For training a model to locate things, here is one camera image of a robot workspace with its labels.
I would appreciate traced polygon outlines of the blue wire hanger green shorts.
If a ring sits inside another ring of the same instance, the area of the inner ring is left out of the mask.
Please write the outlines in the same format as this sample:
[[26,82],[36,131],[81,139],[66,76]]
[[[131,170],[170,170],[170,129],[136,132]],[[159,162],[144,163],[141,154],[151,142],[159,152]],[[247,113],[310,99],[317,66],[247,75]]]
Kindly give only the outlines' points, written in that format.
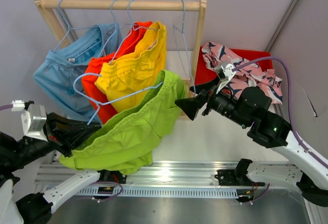
[[98,112],[99,112],[101,106],[106,106],[106,105],[109,105],[109,104],[115,103],[115,102],[117,102],[117,101],[121,101],[121,100],[126,99],[126,98],[128,98],[128,97],[132,97],[132,96],[135,96],[135,95],[137,95],[137,94],[139,94],[139,93],[142,93],[142,92],[144,92],[144,91],[148,91],[148,90],[151,90],[151,89],[157,89],[157,88],[161,87],[161,86],[164,84],[164,82],[160,82],[159,84],[157,84],[157,85],[155,85],[155,86],[149,86],[149,87],[143,88],[143,89],[141,89],[141,90],[139,90],[139,91],[136,91],[136,92],[133,92],[133,93],[131,93],[131,94],[128,94],[128,95],[122,96],[122,97],[120,97],[120,98],[117,98],[117,99],[114,99],[114,100],[111,100],[111,101],[107,101],[107,102],[101,102],[101,101],[98,101],[98,100],[96,100],[96,99],[94,99],[94,98],[92,98],[92,97],[86,95],[86,94],[83,93],[83,92],[78,91],[78,89],[76,88],[76,84],[77,84],[77,82],[78,82],[80,79],[82,79],[83,77],[85,77],[85,76],[89,76],[89,75],[91,75],[91,76],[96,76],[96,77],[102,77],[101,74],[96,74],[96,73],[93,73],[93,72],[89,72],[89,73],[84,73],[84,74],[78,76],[78,77],[74,80],[74,82],[73,82],[73,89],[74,89],[75,93],[77,93],[77,94],[79,94],[79,95],[85,97],[85,98],[88,99],[89,101],[95,103],[95,104],[96,104],[96,107],[97,107],[97,109],[95,110],[95,112],[93,113],[93,115],[91,116],[91,118],[89,119],[89,121],[87,122],[87,126],[89,126],[89,125],[91,124],[91,122],[94,120],[94,118],[95,118],[95,116],[98,114]]

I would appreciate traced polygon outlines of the lime green shorts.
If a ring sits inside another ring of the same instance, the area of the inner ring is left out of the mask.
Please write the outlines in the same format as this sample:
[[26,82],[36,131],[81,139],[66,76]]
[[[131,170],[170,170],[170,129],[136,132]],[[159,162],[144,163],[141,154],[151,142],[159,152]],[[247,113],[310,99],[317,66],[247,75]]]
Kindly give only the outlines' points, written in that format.
[[93,133],[72,156],[59,162],[73,170],[108,170],[129,175],[153,162],[152,151],[172,133],[181,110],[175,105],[186,87],[177,74],[161,70],[141,102],[124,110]]

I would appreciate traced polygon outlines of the pink patterned shorts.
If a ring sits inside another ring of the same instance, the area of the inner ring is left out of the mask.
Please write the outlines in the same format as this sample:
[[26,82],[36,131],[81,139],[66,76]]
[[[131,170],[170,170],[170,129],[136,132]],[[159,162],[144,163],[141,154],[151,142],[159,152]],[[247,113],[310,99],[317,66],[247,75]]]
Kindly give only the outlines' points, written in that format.
[[[228,62],[234,65],[234,67],[249,62],[248,59],[239,56],[220,43],[207,42],[201,51],[206,68],[212,71],[222,62]],[[236,98],[239,98],[242,91],[247,87],[259,87],[266,96],[272,99],[272,104],[282,104],[281,82],[282,79],[275,75],[274,69],[262,71],[259,64],[253,63],[237,70],[235,76],[226,87],[233,91],[233,95]]]

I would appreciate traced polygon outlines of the blue wire hanger orange shorts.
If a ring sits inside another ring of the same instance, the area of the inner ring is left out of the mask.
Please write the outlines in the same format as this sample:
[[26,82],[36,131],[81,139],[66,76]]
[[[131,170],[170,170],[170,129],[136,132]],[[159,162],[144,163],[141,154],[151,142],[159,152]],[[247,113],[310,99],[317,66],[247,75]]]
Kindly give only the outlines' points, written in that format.
[[113,16],[113,18],[114,18],[114,32],[113,32],[113,34],[112,34],[112,35],[106,40],[106,42],[104,43],[104,45],[103,45],[103,47],[102,47],[102,49],[101,49],[101,52],[100,52],[99,55],[98,55],[98,58],[102,57],[102,56],[105,54],[105,46],[107,45],[108,41],[114,36],[114,34],[115,34],[116,32],[120,32],[120,29],[121,29],[122,27],[125,26],[125,24],[123,24],[123,25],[121,25],[121,26],[119,25],[118,20],[117,20],[115,14],[114,14],[114,12],[113,12],[113,5],[114,5],[114,3],[115,3],[116,1],[118,1],[118,0],[113,0],[113,2],[111,3],[111,6],[110,6],[110,13],[112,14],[112,16]]

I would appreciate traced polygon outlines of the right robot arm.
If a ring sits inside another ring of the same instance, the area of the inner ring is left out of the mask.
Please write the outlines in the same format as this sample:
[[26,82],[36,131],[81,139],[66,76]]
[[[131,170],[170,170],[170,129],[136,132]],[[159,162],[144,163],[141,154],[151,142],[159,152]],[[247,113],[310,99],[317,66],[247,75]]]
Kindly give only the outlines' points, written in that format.
[[197,96],[175,101],[190,120],[200,108],[202,115],[211,111],[228,118],[242,128],[256,144],[284,156],[291,165],[265,165],[242,158],[234,170],[218,170],[215,178],[221,186],[264,186],[273,184],[300,193],[307,201],[327,207],[327,162],[322,156],[312,157],[313,151],[299,142],[292,126],[284,118],[269,111],[271,99],[258,87],[245,88],[239,99],[219,90],[219,79],[196,87]]

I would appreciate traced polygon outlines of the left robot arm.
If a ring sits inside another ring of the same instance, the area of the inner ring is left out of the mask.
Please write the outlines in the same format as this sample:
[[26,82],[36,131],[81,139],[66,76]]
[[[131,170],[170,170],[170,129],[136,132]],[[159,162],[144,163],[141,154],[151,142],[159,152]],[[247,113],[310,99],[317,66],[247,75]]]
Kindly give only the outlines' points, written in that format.
[[111,178],[111,170],[100,165],[78,171],[49,190],[36,189],[37,170],[51,152],[70,156],[100,124],[26,111],[22,125],[24,136],[20,140],[1,134],[1,223],[47,223],[80,190]]

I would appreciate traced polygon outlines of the light blue shorts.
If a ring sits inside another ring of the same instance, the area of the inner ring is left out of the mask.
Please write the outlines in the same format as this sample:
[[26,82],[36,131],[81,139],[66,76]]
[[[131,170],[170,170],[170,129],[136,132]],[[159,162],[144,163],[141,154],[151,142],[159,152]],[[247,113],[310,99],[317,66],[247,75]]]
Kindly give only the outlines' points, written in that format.
[[50,50],[45,61],[33,75],[41,89],[69,118],[88,121],[95,113],[84,92],[81,80],[90,60],[116,52],[122,36],[116,24],[98,24],[62,49]]

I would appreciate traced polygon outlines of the red plastic tray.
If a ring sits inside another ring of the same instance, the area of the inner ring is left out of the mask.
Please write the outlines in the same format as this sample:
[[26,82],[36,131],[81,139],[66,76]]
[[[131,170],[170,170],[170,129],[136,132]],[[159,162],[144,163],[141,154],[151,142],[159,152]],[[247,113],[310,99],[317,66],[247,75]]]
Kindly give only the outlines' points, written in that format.
[[[269,52],[266,51],[254,51],[254,50],[244,50],[244,49],[231,49],[237,55],[244,57],[248,60],[254,60],[260,57],[271,56]],[[273,69],[273,63],[269,60],[264,60],[258,63],[261,67],[262,71],[266,71],[267,69]],[[199,49],[199,57],[197,63],[197,71],[195,77],[195,85],[207,83],[214,79],[216,74],[206,68],[206,64],[202,57],[202,46]]]

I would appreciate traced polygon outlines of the wooden clothes rack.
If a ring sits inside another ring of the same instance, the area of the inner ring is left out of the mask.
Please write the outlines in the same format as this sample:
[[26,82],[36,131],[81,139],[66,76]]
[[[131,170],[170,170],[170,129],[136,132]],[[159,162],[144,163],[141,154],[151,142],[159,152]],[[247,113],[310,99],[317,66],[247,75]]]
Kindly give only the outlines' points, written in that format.
[[[59,22],[57,21],[57,18],[51,9],[52,5],[59,6],[60,1],[50,1],[50,0],[35,0],[35,4],[39,10],[39,12],[42,14],[43,18],[45,21],[47,21],[48,26],[53,29],[53,31],[56,33],[57,39],[58,39],[58,45],[53,49],[62,49],[70,44],[66,44],[66,38],[67,38],[67,33],[63,31],[62,27],[60,26]],[[201,35],[202,35],[202,30],[203,30],[203,25],[204,25],[204,16],[205,16],[206,9],[204,6],[200,6],[198,10],[198,22],[197,22],[197,28],[196,28],[196,41],[195,41],[195,48],[193,51],[193,56],[190,56],[191,60],[191,68],[192,68],[192,75],[193,77],[195,76],[196,69],[197,69],[197,61],[199,57],[199,49],[200,49],[200,42],[201,42]],[[137,24],[141,24],[139,22],[134,22],[134,28],[137,27]],[[89,28],[92,26],[85,27],[85,33],[88,31]],[[168,70],[173,73],[175,71],[173,69],[168,69],[167,68],[167,63],[164,69],[162,70]],[[186,95],[185,97],[189,96],[192,92],[189,90],[189,84],[187,82],[187,78],[182,79],[184,81],[185,87],[186,87]],[[98,117],[98,115],[95,116],[93,121],[97,121],[101,124],[103,124]]]

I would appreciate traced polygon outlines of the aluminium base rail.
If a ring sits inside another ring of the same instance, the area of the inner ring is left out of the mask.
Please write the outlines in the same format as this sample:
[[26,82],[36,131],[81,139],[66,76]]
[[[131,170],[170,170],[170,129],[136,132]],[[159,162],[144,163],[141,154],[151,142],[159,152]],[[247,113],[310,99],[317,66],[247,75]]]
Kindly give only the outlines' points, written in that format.
[[[215,178],[218,170],[234,170],[236,162],[183,162],[158,161],[140,168],[127,176],[125,187],[164,188],[228,188],[227,180],[219,182]],[[250,178],[254,184],[250,188],[262,189],[260,182],[273,188],[297,191],[296,183],[302,172],[294,165],[283,162],[256,162],[251,167]],[[77,172],[58,162],[43,164],[34,181],[38,187],[56,186]]]

